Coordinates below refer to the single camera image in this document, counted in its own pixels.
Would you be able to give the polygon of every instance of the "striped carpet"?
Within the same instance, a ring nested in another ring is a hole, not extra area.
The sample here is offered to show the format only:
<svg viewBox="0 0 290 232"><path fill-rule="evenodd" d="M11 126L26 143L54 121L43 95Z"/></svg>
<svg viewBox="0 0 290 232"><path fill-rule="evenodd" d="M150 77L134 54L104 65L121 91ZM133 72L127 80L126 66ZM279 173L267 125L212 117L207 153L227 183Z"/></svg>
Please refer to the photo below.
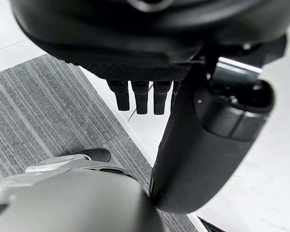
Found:
<svg viewBox="0 0 290 232"><path fill-rule="evenodd" d="M0 72L0 178L96 147L148 191L150 165L78 67L44 55ZM171 232L196 232L186 216L161 216Z"/></svg>

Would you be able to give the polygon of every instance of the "black cylindrical joint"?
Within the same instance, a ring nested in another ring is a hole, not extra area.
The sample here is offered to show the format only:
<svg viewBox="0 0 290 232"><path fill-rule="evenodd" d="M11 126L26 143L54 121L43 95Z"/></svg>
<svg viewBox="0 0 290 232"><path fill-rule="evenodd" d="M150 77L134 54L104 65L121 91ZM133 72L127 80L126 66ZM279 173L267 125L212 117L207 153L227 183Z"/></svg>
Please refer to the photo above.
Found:
<svg viewBox="0 0 290 232"><path fill-rule="evenodd" d="M250 93L211 91L202 68L183 82L152 171L156 207L190 213L227 182L257 138L274 105L270 85L258 81Z"/></svg>

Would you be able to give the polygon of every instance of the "white floor tile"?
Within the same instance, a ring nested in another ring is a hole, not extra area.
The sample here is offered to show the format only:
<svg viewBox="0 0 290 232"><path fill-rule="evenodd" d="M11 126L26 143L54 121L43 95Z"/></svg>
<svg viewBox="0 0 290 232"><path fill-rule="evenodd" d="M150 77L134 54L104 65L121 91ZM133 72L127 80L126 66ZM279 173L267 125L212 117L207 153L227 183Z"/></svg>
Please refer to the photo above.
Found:
<svg viewBox="0 0 290 232"><path fill-rule="evenodd" d="M0 0L0 49L27 40L16 23L8 0Z"/></svg>
<svg viewBox="0 0 290 232"><path fill-rule="evenodd" d="M0 72L44 54L45 51L29 40L1 49Z"/></svg>

